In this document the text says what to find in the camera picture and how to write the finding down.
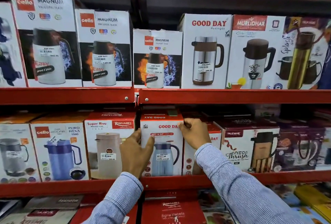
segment right hand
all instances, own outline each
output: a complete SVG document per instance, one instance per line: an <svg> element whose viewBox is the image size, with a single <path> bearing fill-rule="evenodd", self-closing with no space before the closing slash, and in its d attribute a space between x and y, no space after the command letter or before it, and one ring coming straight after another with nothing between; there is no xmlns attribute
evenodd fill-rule
<svg viewBox="0 0 331 224"><path fill-rule="evenodd" d="M198 149L205 143L211 143L207 124L200 119L186 118L185 125L179 123L184 139L194 149Z"/></svg>

